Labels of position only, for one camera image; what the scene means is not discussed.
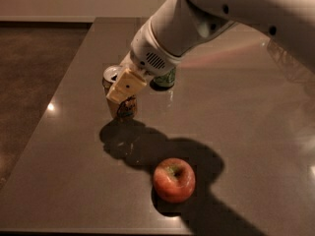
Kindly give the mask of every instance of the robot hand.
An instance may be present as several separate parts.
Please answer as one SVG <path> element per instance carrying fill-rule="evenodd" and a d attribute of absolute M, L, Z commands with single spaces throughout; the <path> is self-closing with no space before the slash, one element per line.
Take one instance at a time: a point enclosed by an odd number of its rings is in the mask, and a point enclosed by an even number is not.
<path fill-rule="evenodd" d="M 144 74 L 166 74 L 190 49 L 234 22 L 266 34 L 315 72 L 314 15 L 315 0 L 166 0 L 136 33 L 123 61 L 131 69 L 121 74 L 107 98 L 122 102 L 146 85 Z"/>

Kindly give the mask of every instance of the metal can lid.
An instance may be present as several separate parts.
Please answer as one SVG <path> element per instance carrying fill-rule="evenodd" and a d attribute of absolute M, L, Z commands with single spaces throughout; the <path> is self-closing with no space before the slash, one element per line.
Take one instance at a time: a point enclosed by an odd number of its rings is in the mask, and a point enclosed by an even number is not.
<path fill-rule="evenodd" d="M 103 72 L 103 78 L 110 83 L 116 82 L 117 76 L 122 72 L 123 67 L 119 65 L 107 67 Z"/>

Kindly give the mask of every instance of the floor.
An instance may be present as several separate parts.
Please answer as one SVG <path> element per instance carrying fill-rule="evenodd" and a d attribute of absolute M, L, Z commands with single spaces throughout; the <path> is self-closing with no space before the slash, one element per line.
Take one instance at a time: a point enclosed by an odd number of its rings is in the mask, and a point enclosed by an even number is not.
<path fill-rule="evenodd" d="M 0 23 L 0 190 L 89 26 Z"/>

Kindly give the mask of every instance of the can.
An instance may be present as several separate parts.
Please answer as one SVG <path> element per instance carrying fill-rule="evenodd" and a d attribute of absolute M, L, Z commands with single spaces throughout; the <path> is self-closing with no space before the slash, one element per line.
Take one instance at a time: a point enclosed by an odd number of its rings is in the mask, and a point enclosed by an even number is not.
<path fill-rule="evenodd" d="M 176 68 L 163 76 L 154 77 L 154 83 L 160 88 L 170 89 L 175 84 Z"/>
<path fill-rule="evenodd" d="M 110 87 L 116 82 L 119 74 L 124 70 L 120 65 L 110 66 L 106 68 L 102 76 L 102 85 L 105 95 L 108 94 Z M 114 103 L 109 99 L 106 99 L 109 107 L 110 115 L 113 119 L 119 119 L 121 121 L 125 119 L 132 119 L 135 117 L 138 111 L 136 95 L 132 95 L 120 104 Z"/>

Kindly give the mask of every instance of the apple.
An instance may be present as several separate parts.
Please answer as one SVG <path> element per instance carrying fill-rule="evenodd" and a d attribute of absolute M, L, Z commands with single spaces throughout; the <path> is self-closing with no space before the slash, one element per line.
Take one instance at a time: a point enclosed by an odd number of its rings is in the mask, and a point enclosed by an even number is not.
<path fill-rule="evenodd" d="M 164 201 L 182 203 L 195 190 L 195 173 L 186 161 L 179 158 L 169 158 L 157 166 L 153 184 L 157 194 Z"/>

